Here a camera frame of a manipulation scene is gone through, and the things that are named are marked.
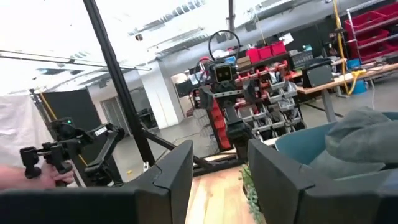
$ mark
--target camera mount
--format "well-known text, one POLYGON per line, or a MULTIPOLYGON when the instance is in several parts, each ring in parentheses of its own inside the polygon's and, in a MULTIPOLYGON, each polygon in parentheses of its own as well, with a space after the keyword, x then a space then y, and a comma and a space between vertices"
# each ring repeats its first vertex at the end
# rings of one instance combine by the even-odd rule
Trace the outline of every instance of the camera mount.
MULTIPOLYGON (((39 156, 42 156, 46 163, 55 166, 59 174, 70 172, 73 166, 66 161, 81 155, 81 150, 85 146, 105 135, 107 138, 105 145, 98 157, 87 165, 85 174, 97 186, 105 186, 111 182, 114 183, 114 186, 123 184, 121 179, 115 178, 107 163, 117 143, 123 139, 123 128, 113 124, 102 124, 86 132, 74 127, 70 118, 52 121, 50 126, 57 135, 55 142, 43 143, 42 149, 27 147, 19 151, 22 163, 25 166, 26 178, 33 179, 41 175, 41 169, 35 166, 39 162, 39 156)), ((63 186, 65 184, 57 182, 57 185, 63 186)))

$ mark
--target black cable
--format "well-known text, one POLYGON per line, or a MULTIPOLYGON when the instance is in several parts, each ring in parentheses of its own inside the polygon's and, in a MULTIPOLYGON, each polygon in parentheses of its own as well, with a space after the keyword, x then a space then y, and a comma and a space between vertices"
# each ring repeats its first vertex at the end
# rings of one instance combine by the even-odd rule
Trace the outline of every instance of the black cable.
POLYGON ((232 31, 230 31, 230 30, 220 30, 220 31, 215 32, 213 35, 211 35, 211 37, 210 37, 210 39, 209 39, 209 41, 208 41, 208 50, 209 50, 209 54, 210 54, 211 59, 216 60, 216 59, 214 58, 214 56, 213 56, 213 53, 211 52, 211 41, 212 41, 213 38, 214 38, 217 34, 219 34, 220 32, 227 32, 227 33, 230 33, 230 34, 232 34, 232 35, 235 36, 236 40, 238 41, 238 49, 237 49, 236 55, 235 55, 235 59, 237 60, 237 59, 238 59, 239 52, 241 51, 241 40, 239 39, 239 37, 238 37, 234 32, 232 32, 232 31))

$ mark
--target wooden floor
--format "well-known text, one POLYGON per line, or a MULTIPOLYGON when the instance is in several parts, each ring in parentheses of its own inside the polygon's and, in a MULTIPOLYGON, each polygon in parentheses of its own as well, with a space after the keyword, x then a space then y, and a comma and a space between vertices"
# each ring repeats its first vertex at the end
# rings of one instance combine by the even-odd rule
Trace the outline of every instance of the wooden floor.
POLYGON ((252 224, 239 180, 241 167, 193 179, 186 224, 252 224))

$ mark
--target table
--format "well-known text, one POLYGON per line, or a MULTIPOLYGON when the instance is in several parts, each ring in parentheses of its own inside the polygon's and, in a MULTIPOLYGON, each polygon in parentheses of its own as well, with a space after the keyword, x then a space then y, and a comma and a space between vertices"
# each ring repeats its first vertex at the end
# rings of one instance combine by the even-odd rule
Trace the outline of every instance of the table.
MULTIPOLYGON (((272 146, 278 138, 264 141, 272 146)), ((205 158, 213 161, 230 155, 205 158)), ((241 166, 193 178, 186 224, 255 224, 242 191, 241 166)))
MULTIPOLYGON (((358 77, 358 80, 374 77, 376 75, 380 75, 382 73, 390 72, 390 71, 397 70, 397 69, 398 69, 398 63, 392 64, 392 65, 383 65, 383 66, 379 66, 379 67, 374 67, 372 69, 369 69, 364 75, 360 75, 358 77)), ((298 86, 297 92, 307 95, 307 94, 311 94, 311 93, 320 91, 322 93, 322 102, 323 102, 323 106, 325 107, 326 118, 328 119, 328 122, 335 122, 335 121, 337 121, 337 119, 335 116, 333 104, 331 102, 331 98, 330 98, 328 89, 332 89, 334 87, 344 85, 344 79, 346 80, 347 83, 351 83, 354 80, 352 74, 347 73, 346 75, 340 75, 339 77, 335 78, 335 81, 333 81, 331 83, 316 86, 313 88, 304 88, 302 86, 298 86)))

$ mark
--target white curtain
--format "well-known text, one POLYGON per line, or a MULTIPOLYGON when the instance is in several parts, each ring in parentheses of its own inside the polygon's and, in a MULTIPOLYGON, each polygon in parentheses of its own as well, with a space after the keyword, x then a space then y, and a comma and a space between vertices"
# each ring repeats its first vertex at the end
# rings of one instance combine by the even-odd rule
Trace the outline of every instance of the white curtain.
POLYGON ((30 95, 0 96, 0 124, 2 165, 22 167, 20 149, 52 141, 30 95))

